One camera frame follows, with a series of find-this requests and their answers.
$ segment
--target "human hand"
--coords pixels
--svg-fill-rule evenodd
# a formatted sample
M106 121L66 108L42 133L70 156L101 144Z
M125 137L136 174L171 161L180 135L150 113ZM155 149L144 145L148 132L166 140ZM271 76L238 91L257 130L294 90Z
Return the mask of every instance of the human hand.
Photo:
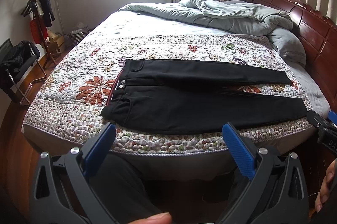
M144 219L138 219L129 224L171 224L172 217L170 213L159 213Z
M328 200L329 194L330 194L330 189L329 189L329 183L333 180L335 177L335 163L336 160L334 160L330 166L326 169L326 176L323 179L323 183L321 186L321 191L318 194L316 201L315 201L315 209L316 212L319 212L324 203Z

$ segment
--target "wooden headboard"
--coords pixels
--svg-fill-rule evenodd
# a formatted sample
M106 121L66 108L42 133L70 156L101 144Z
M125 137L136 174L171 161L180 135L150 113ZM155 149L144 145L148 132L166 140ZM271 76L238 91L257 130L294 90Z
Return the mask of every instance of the wooden headboard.
M332 110L337 111L337 26L299 0L249 0L289 13L293 33L304 46L305 69L318 84Z

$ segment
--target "silver bolt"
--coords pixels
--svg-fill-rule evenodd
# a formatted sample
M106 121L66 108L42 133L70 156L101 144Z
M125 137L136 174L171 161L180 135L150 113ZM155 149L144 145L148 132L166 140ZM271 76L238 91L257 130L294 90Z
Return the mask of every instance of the silver bolt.
M258 152L260 153L260 154L262 154L262 155L266 155L266 154L268 154L268 150L266 149L266 148L260 148L259 150L258 150Z
M47 152L42 152L40 158L46 158L48 156Z
M73 155L77 154L80 152L80 149L78 147L74 147L70 149L70 153L72 153Z
M290 157L293 158L293 159L297 159L297 158L298 158L298 154L292 152L292 153L290 154Z

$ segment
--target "quilted bedspread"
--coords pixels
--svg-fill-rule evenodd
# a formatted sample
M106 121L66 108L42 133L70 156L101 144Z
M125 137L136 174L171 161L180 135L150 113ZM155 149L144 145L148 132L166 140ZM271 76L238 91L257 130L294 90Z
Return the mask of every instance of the quilted bedspread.
M84 143L96 136L103 126L100 112L126 58L226 61L284 70L292 80L292 85L262 84L238 86L236 89L261 96L300 97L307 109L311 109L300 82L265 36L170 35L136 38L94 31L50 74L32 102L24 118L24 126L75 143ZM309 127L306 119L302 118L272 126L243 129L240 133L259 142L294 134ZM191 153L225 148L220 132L163 136L133 132L118 125L112 147L124 153Z

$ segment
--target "fingernail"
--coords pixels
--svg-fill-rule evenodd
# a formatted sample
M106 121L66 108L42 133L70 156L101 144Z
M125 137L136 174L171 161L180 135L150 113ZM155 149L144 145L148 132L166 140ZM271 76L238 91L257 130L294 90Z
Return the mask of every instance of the fingernail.
M333 173L328 173L328 175L326 176L326 180L328 182L330 182L330 180L334 177L334 174Z
M159 219L159 218L162 218L162 217L165 217L167 215L169 215L170 213L159 213L157 215L154 215L154 216L150 216L148 217L147 219Z
M324 195L324 196L322 197L322 203L325 203L327 200L328 200L328 197L327 197L326 195Z

